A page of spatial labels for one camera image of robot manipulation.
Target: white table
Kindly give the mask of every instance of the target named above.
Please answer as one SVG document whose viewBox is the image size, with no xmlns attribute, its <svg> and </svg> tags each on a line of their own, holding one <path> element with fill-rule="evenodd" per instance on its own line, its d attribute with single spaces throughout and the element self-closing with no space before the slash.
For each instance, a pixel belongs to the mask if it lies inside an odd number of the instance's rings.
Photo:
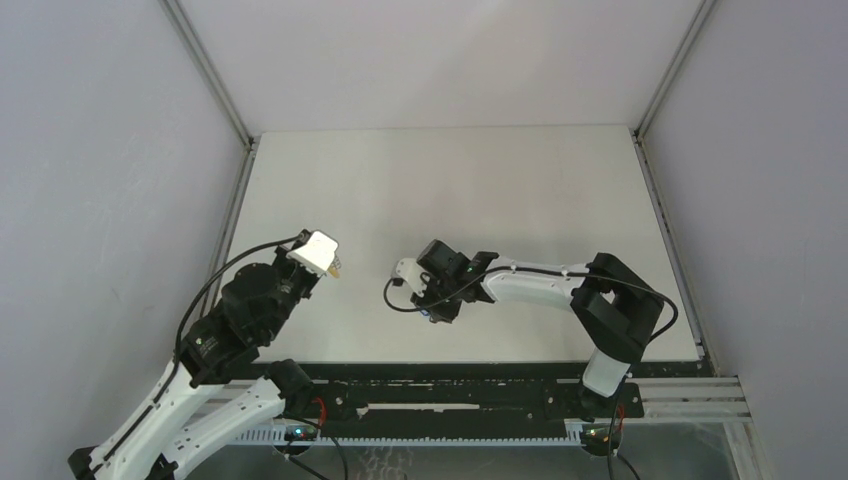
<svg viewBox="0 0 848 480">
<path fill-rule="evenodd" d="M 646 360 L 696 360 L 692 332 L 647 187 L 623 126 L 266 133 L 230 256 L 302 228 L 340 243 L 341 278 L 321 280 L 262 361 L 586 361 L 593 344 L 570 312 L 464 305 L 453 325 L 389 310 L 395 262 L 434 238 L 539 263 L 613 253 L 681 306 Z M 250 261 L 271 261 L 271 251 Z M 409 305 L 406 287 L 392 289 Z M 666 308 L 660 323 L 670 315 Z"/>
</svg>

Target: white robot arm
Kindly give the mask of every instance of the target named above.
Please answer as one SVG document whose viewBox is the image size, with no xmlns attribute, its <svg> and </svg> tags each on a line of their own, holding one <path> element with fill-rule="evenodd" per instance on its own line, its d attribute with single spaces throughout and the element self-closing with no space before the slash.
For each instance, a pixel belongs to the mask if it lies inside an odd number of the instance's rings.
<svg viewBox="0 0 848 480">
<path fill-rule="evenodd" d="M 224 285 L 215 307 L 179 340 L 174 359 L 124 424 L 101 445 L 70 456 L 77 479 L 181 480 L 247 429 L 287 408 L 305 406 L 312 382 L 294 361 L 286 360 L 271 364 L 238 398 L 186 425 L 232 380 L 233 371 L 259 356 L 258 348 L 270 344 L 294 307 L 333 268 L 338 243 L 330 237 L 304 230 L 291 240 L 291 249 L 278 244 L 282 242 L 260 246 L 277 247 L 273 264 L 241 268 Z"/>
<path fill-rule="evenodd" d="M 414 308 L 391 305 L 385 295 L 390 285 L 404 282 L 413 291 Z M 612 301 L 604 297 L 608 293 L 614 294 Z M 668 297 L 610 254 L 572 266 L 518 262 L 494 252 L 479 252 L 469 260 L 439 240 L 418 258 L 397 263 L 384 300 L 397 311 L 424 312 L 433 323 L 453 322 L 463 302 L 520 301 L 573 311 L 596 347 L 582 377 L 581 403 L 590 413 L 609 412 L 609 399 L 631 365 L 677 318 Z M 663 302 L 671 305 L 672 320 L 653 333 Z"/>
</svg>

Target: red wire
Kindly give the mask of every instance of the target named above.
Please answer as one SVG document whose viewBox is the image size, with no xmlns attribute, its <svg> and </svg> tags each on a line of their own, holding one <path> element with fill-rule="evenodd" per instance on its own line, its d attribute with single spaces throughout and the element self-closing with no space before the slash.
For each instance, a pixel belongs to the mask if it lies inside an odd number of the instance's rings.
<svg viewBox="0 0 848 480">
<path fill-rule="evenodd" d="M 622 428 L 624 428 L 624 405 L 619 405 L 618 407 L 618 431 L 620 432 Z"/>
<path fill-rule="evenodd" d="M 327 421 L 327 406 L 324 405 L 324 400 L 321 397 L 315 397 L 312 400 L 312 403 L 317 403 L 321 406 L 321 416 L 318 418 L 318 426 L 323 427 L 324 422 Z"/>
</svg>

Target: white wall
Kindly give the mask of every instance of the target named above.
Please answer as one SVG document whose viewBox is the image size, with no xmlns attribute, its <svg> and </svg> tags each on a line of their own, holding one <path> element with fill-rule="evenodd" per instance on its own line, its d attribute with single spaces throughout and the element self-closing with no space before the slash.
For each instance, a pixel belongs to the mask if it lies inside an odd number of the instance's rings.
<svg viewBox="0 0 848 480">
<path fill-rule="evenodd" d="M 848 3 L 721 2 L 649 137 L 727 373 L 781 479 L 845 471 Z"/>
<path fill-rule="evenodd" d="M 70 478 L 162 371 L 241 146 L 157 2 L 0 7 L 0 465 Z"/>
<path fill-rule="evenodd" d="M 186 0 L 253 134 L 635 127 L 699 0 Z"/>
</svg>

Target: wire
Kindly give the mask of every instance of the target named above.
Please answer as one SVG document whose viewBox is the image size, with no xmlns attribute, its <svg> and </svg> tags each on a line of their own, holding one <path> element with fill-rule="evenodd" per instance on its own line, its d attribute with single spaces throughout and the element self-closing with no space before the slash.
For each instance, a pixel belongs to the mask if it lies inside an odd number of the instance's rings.
<svg viewBox="0 0 848 480">
<path fill-rule="evenodd" d="M 324 475 L 321 475 L 320 473 L 313 470 L 312 467 L 310 467 L 309 465 L 298 460 L 297 457 L 289 456 L 286 460 L 292 462 L 293 464 L 297 465 L 298 467 L 300 467 L 300 468 L 306 470 L 307 472 L 311 473 L 312 476 L 315 477 L 315 478 L 320 478 L 321 480 L 330 480 L 329 478 L 325 477 Z"/>
<path fill-rule="evenodd" d="M 321 425 L 318 425 L 317 423 L 315 423 L 313 421 L 306 420 L 305 418 L 300 418 L 300 417 L 296 417 L 294 415 L 286 415 L 286 414 L 283 415 L 283 418 L 287 418 L 289 420 L 294 420 L 294 421 L 300 422 L 300 423 L 305 423 L 306 425 L 311 425 L 311 426 L 317 428 L 319 431 L 323 431 Z M 345 471 L 344 480 L 348 480 L 349 469 L 348 469 L 348 465 L 347 465 L 347 456 L 344 453 L 344 449 L 342 448 L 342 446 L 339 444 L 339 441 L 336 440 L 335 437 L 331 437 L 329 435 L 323 435 L 323 436 L 329 438 L 330 441 L 333 442 L 333 445 L 336 446 L 336 450 L 339 452 L 339 457 L 341 457 L 341 459 L 342 459 L 342 466 L 344 467 L 344 471 Z"/>
<path fill-rule="evenodd" d="M 624 405 L 619 405 L 618 406 L 618 430 L 617 431 L 620 432 L 622 430 L 624 430 Z"/>
<path fill-rule="evenodd" d="M 283 239 L 283 240 L 277 240 L 276 242 L 263 243 L 262 245 L 257 245 L 253 248 L 249 248 L 249 249 L 245 250 L 244 252 L 236 255 L 232 260 L 225 263 L 221 268 L 219 268 L 217 271 L 215 271 L 215 273 L 213 273 L 211 277 L 209 277 L 209 280 L 207 280 L 206 283 L 203 284 L 202 287 L 200 287 L 200 291 L 197 292 L 197 295 L 195 295 L 194 299 L 189 304 L 188 309 L 186 310 L 186 313 L 183 315 L 183 318 L 182 318 L 182 320 L 180 320 L 180 324 L 177 327 L 176 342 L 174 344 L 174 358 L 173 358 L 174 366 L 171 368 L 171 373 L 168 375 L 168 379 L 165 380 L 164 383 L 162 383 L 162 386 L 159 388 L 159 391 L 156 393 L 156 395 L 154 395 L 153 401 L 152 401 L 153 404 L 156 404 L 156 403 L 159 402 L 159 400 L 162 398 L 162 395 L 164 395 L 165 392 L 168 390 L 168 387 L 171 385 L 171 382 L 174 381 L 174 377 L 177 376 L 177 371 L 179 370 L 179 366 L 180 366 L 180 341 L 182 340 L 183 329 L 185 329 L 186 323 L 188 323 L 188 319 L 191 318 L 191 314 L 192 314 L 192 312 L 194 312 L 194 309 L 195 309 L 195 307 L 197 307 L 197 304 L 200 303 L 200 300 L 203 299 L 204 295 L 206 295 L 206 291 L 209 290 L 209 288 L 219 278 L 221 278 L 221 276 L 224 274 L 224 272 L 226 272 L 230 267 L 232 267 L 236 263 L 243 260 L 245 257 L 252 255 L 252 254 L 254 254 L 254 253 L 256 253 L 260 250 L 265 250 L 267 248 L 272 248 L 272 247 L 279 247 L 280 245 L 284 245 L 286 243 L 293 242 L 293 241 L 295 241 L 299 238 L 300 238 L 300 235 L 297 235 L 295 237 L 286 238 L 286 239 Z M 97 471 L 100 470 L 101 467 L 103 467 L 103 464 L 106 461 L 108 461 L 112 457 L 112 455 L 115 454 L 115 452 L 118 450 L 118 448 L 120 448 L 120 446 L 126 441 L 126 439 L 129 438 L 130 434 L 132 434 L 135 431 L 135 429 L 138 428 L 138 426 L 141 424 L 142 420 L 144 420 L 145 417 L 147 417 L 147 415 L 152 410 L 153 410 L 153 406 L 148 405 L 147 408 L 145 408 L 144 411 L 141 412 L 141 415 L 138 416 L 138 418 L 135 420 L 135 422 L 133 422 L 133 424 L 130 426 L 130 428 L 128 428 L 127 431 L 124 432 L 123 435 L 121 435 L 121 438 L 119 438 L 118 441 L 115 442 L 115 445 L 113 445 L 112 448 L 109 449 L 108 452 L 106 452 L 106 455 L 103 456 L 103 461 L 91 470 L 92 474 L 97 473 Z"/>
<path fill-rule="evenodd" d="M 321 406 L 321 417 L 318 418 L 318 426 L 323 427 L 324 422 L 327 421 L 327 405 L 324 403 L 324 399 L 322 399 L 321 397 L 313 398 L 312 403 L 317 403 Z"/>
<path fill-rule="evenodd" d="M 625 282 L 625 281 L 619 280 L 617 278 L 605 277 L 603 275 L 595 275 L 593 273 L 568 272 L 568 273 L 566 273 L 566 276 L 568 276 L 568 277 L 594 278 L 596 280 L 604 280 L 604 281 L 607 281 L 607 282 L 617 283 L 619 285 L 624 285 L 625 287 L 635 288 L 636 290 L 641 290 L 643 292 L 649 293 L 649 294 L 659 298 L 663 302 L 667 303 L 668 306 L 671 307 L 671 320 L 669 320 L 668 323 L 663 325 L 663 327 L 661 329 L 657 330 L 656 332 L 654 332 L 653 335 L 651 335 L 651 338 L 648 339 L 649 344 L 651 342 L 653 342 L 657 337 L 659 337 L 663 333 L 667 332 L 669 328 L 671 328 L 672 326 L 674 326 L 675 323 L 677 323 L 677 317 L 680 315 L 680 312 L 677 309 L 677 305 L 670 298 L 668 298 L 668 296 L 663 295 L 662 293 L 654 290 L 653 288 L 643 287 L 641 285 L 636 285 L 635 283 Z"/>
<path fill-rule="evenodd" d="M 271 447 L 274 449 L 275 453 L 279 453 L 280 455 L 288 455 L 289 454 L 289 447 L 291 447 L 292 443 L 294 443 L 294 440 L 295 440 L 294 437 L 292 437 L 292 439 L 289 440 L 288 443 L 286 443 L 286 446 L 283 447 L 283 448 L 280 448 L 280 447 L 274 445 L 273 440 L 272 440 Z"/>
<path fill-rule="evenodd" d="M 610 480 L 615 480 L 615 473 L 612 471 L 612 433 L 615 429 L 615 417 L 618 415 L 618 398 L 621 395 L 623 388 L 619 388 L 612 399 L 612 417 L 610 418 L 610 428 L 607 432 L 607 470 L 610 474 Z"/>
<path fill-rule="evenodd" d="M 624 458 L 624 455 L 619 453 L 618 458 L 622 462 L 624 462 L 625 465 L 627 465 L 627 468 L 629 468 L 631 472 L 633 472 L 633 477 L 636 478 L 636 480 L 642 480 L 642 477 L 639 476 L 639 472 L 637 472 L 636 469 L 633 468 L 633 464 L 631 464 L 629 461 L 627 461 L 626 458 Z"/>
</svg>

